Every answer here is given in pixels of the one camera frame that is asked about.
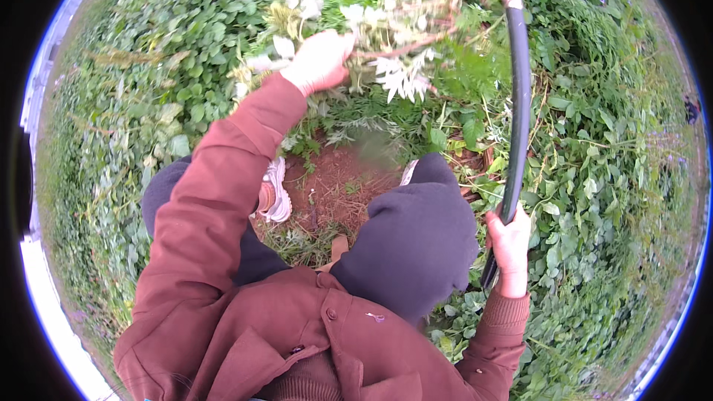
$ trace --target maroon coat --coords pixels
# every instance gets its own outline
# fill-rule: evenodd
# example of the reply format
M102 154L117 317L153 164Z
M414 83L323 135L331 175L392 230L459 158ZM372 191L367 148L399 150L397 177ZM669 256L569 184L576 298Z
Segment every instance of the maroon coat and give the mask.
M296 361L329 349L345 401L506 400L525 347L529 295L494 292L453 366L411 325L351 296L329 273L299 266L233 286L264 171L306 109L297 88L272 75L201 140L156 215L133 325L114 350L124 385L137 401L247 400Z

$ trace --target white sneaker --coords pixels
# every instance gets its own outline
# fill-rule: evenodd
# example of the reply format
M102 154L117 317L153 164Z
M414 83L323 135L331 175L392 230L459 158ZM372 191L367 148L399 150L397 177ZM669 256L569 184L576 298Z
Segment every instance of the white sneaker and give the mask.
M419 160L415 159L412 162L409 162L406 165L406 168L404 169L404 175L401 175L401 184L399 186L405 186L406 184L409 184L411 182L411 177L414 175L414 169L416 168L416 165L419 163Z
M272 184L274 188L274 203L267 211L261 211L267 221L281 223L292 214L292 201L287 191L284 190L284 158L279 156L267 166L263 182Z

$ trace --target green plant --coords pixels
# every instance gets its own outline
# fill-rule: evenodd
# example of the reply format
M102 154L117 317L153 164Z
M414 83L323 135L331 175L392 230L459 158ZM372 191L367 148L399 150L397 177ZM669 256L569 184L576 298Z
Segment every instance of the green plant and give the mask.
M309 31L347 30L324 0ZM500 0L463 0L467 38L433 46L438 64L424 100L388 102L382 87L311 102L281 144L307 172L324 144L372 141L405 164L441 151L477 218L494 209L508 173L511 116L508 36ZM615 387L643 350L679 274L695 188L687 164L677 65L636 0L524 0L533 102L522 200L533 218L531 318L515 375L517 400L565 399ZM272 53L273 0L102 0L61 60L47 135L38 152L43 230L59 277L111 357L130 323L150 236L140 199L156 172L189 154L211 121L232 109L242 61ZM473 170L468 152L491 152ZM344 192L359 192L349 182ZM265 243L290 263L329 261L340 226L308 233L270 228ZM485 229L479 227L483 244ZM458 361L486 294L471 286L430 317L429 337Z
M361 190L361 184L358 182L346 182L344 183L344 193L346 195L352 195L353 193L357 193Z

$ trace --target hand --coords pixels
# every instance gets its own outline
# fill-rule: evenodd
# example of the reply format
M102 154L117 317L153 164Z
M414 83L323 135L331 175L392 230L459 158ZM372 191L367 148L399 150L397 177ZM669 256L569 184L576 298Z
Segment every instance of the hand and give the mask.
M530 217L518 202L515 218L504 226L494 212L486 213L486 248L493 248L495 261L500 268L497 288L507 298L518 299L525 295L528 285L528 244L530 243Z
M339 85L349 74L343 64L352 54L355 41L356 38L350 33L344 36L334 30L317 33L305 40L290 67L280 73L304 97Z

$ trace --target black handle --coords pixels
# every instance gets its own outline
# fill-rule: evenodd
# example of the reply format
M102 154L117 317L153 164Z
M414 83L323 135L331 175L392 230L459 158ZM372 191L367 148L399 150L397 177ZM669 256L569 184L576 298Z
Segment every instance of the black handle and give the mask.
M503 206L500 219L503 225L510 224L515 218L515 210L520 199L522 175L525 172L525 160L528 153L530 134L530 51L525 16L519 8L507 8L508 34L512 57L512 129L510 139L510 160L508 179L505 182ZM481 275L481 288L490 288L498 270L495 256L488 253L486 266Z

